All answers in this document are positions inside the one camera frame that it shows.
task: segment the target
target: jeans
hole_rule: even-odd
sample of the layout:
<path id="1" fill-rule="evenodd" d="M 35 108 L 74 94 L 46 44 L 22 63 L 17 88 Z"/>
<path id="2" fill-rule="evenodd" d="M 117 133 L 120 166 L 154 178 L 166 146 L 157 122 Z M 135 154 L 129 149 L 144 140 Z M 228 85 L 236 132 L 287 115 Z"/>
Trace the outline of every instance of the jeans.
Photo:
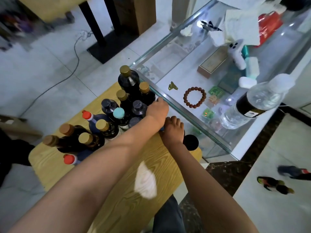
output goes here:
<path id="1" fill-rule="evenodd" d="M 156 213 L 153 221 L 153 233 L 186 233 L 183 217 L 173 195 Z"/>

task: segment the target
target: black round lid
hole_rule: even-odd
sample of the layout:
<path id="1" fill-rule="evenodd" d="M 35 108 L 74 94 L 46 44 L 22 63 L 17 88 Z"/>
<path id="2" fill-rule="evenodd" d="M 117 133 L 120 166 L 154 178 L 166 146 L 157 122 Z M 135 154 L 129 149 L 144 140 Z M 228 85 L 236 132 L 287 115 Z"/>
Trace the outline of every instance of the black round lid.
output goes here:
<path id="1" fill-rule="evenodd" d="M 103 107 L 108 107 L 111 105 L 111 102 L 109 99 L 103 99 L 103 101 L 101 102 L 101 106 Z"/>
<path id="2" fill-rule="evenodd" d="M 133 107 L 135 109 L 140 109 L 142 107 L 143 103 L 140 100 L 136 100 L 133 102 Z"/>
<path id="3" fill-rule="evenodd" d="M 198 148 L 199 140 L 194 135 L 184 136 L 183 144 L 186 146 L 187 150 L 192 151 Z"/>
<path id="4" fill-rule="evenodd" d="M 141 120 L 142 120 L 142 118 L 140 118 L 140 117 L 131 118 L 131 120 L 129 122 L 129 126 L 133 127 L 134 125 L 138 124 L 139 121 L 141 121 Z"/>

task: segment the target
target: white plastic bottle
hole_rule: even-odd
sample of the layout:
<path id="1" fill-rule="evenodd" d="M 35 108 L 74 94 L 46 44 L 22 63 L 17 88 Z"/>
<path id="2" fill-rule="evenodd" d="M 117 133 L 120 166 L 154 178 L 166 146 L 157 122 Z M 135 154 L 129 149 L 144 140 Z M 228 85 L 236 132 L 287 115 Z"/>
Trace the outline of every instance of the white plastic bottle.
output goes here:
<path id="1" fill-rule="evenodd" d="M 276 108 L 295 81 L 288 74 L 278 74 L 270 82 L 259 83 L 247 91 L 220 116 L 226 129 L 237 129 L 265 111 Z"/>

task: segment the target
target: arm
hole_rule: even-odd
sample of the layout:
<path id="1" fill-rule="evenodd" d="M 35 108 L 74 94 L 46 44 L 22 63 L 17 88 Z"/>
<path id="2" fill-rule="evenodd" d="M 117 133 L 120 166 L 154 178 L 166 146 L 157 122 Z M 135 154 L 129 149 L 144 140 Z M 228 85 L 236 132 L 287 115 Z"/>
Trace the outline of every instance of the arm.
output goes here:
<path id="1" fill-rule="evenodd" d="M 183 145 L 184 125 L 167 117 L 160 134 L 176 161 L 185 184 L 208 232 L 258 232 L 247 214 Z"/>
<path id="2" fill-rule="evenodd" d="M 111 189 L 164 124 L 168 110 L 162 98 L 153 102 L 142 121 L 68 172 L 10 232 L 87 232 Z"/>

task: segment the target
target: red bottle cap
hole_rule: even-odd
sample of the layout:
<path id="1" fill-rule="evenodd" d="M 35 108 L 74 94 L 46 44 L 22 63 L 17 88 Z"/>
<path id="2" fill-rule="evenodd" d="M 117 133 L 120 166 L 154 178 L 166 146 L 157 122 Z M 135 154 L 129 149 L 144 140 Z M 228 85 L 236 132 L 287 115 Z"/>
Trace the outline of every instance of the red bottle cap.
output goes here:
<path id="1" fill-rule="evenodd" d="M 64 163 L 65 164 L 73 164 L 76 157 L 74 155 L 65 154 L 64 155 Z"/>
<path id="2" fill-rule="evenodd" d="M 83 112 L 83 114 L 82 114 L 82 117 L 83 117 L 84 119 L 90 119 L 90 118 L 92 117 L 92 113 L 90 113 L 90 112 L 84 110 L 84 112 Z"/>

